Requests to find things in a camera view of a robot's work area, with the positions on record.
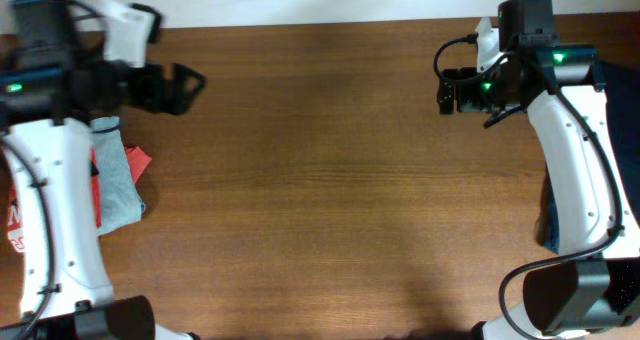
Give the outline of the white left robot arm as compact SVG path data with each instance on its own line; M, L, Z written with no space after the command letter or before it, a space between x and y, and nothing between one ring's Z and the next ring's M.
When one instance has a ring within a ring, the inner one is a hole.
M90 118L124 104L150 113L185 113L206 79L146 59L162 15L112 0L85 7L103 38L85 46L75 0L13 0L19 47L1 73L1 149L23 231L21 319L5 339L171 339L149 300L118 300L101 256L92 190Z

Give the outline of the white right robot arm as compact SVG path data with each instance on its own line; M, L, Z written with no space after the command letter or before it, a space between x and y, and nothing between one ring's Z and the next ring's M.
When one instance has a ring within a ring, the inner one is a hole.
M522 301L476 324L471 337L582 339L633 325L639 225L611 145L597 50L561 42L552 0L505 1L464 42L476 47L477 64L438 72L440 113L484 113L488 126L526 114L558 219L556 256L514 269Z

